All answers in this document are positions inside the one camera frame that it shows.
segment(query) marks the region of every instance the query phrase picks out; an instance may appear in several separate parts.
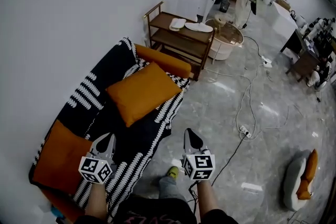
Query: power plug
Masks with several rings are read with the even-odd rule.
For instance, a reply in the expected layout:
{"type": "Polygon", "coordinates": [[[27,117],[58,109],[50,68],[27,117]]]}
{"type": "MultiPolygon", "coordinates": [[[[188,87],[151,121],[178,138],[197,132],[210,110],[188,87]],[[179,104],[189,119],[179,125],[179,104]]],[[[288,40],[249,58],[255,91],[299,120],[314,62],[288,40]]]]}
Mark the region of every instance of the power plug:
{"type": "Polygon", "coordinates": [[[239,131],[243,133],[247,138],[252,138],[251,133],[243,125],[239,128],[239,131]]]}

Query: gray pants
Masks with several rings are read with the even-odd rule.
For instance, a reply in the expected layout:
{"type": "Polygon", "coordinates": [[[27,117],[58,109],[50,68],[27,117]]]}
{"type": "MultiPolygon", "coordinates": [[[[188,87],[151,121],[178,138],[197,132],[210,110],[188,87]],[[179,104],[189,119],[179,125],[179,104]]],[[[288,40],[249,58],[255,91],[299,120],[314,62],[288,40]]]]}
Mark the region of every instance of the gray pants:
{"type": "Polygon", "coordinates": [[[176,185],[176,180],[171,176],[162,177],[159,181],[159,185],[159,199],[175,198],[187,202],[183,195],[180,194],[176,185]]]}

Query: black t-shirt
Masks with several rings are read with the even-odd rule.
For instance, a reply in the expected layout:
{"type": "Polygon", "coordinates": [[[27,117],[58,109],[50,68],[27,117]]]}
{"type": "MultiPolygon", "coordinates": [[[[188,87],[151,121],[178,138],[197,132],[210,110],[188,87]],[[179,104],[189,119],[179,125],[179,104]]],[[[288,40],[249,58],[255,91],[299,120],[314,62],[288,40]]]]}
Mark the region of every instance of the black t-shirt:
{"type": "MultiPolygon", "coordinates": [[[[113,223],[197,224],[197,221],[188,204],[182,200],[132,197],[119,205],[113,223]]],[[[202,219],[202,224],[214,223],[237,224],[219,209],[208,212],[202,219]]],[[[103,221],[91,216],[82,216],[75,224],[103,224],[103,221]]]]}

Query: cardboard box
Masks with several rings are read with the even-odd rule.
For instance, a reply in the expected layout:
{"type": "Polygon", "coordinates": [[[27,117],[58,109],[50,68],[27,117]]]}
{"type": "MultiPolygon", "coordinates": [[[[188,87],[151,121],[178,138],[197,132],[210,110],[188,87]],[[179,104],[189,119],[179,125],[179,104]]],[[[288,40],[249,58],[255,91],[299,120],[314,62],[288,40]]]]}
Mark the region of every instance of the cardboard box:
{"type": "Polygon", "coordinates": [[[288,11],[290,11],[290,5],[287,2],[287,0],[275,0],[275,3],[279,4],[281,7],[285,8],[288,11]]]}

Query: wooden shelf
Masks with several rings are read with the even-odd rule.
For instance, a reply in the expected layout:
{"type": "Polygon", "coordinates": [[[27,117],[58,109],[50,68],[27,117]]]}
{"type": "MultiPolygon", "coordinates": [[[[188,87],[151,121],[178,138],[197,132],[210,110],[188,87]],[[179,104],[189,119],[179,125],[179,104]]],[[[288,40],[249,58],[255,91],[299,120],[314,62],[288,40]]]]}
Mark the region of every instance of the wooden shelf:
{"type": "MultiPolygon", "coordinates": [[[[166,13],[166,12],[161,12],[153,20],[150,21],[149,25],[152,27],[156,27],[158,29],[170,31],[169,25],[172,22],[172,19],[174,18],[180,18],[180,17],[173,15],[173,14],[166,13]]],[[[176,36],[187,37],[187,38],[190,38],[192,40],[195,40],[195,41],[198,41],[204,44],[208,44],[212,36],[212,32],[210,33],[197,32],[197,31],[192,31],[186,27],[183,27],[180,31],[173,32],[173,33],[176,36]]]]}
{"type": "Polygon", "coordinates": [[[202,59],[206,52],[205,44],[171,34],[170,32],[162,29],[156,31],[151,39],[152,41],[172,47],[198,59],[202,59]]]}

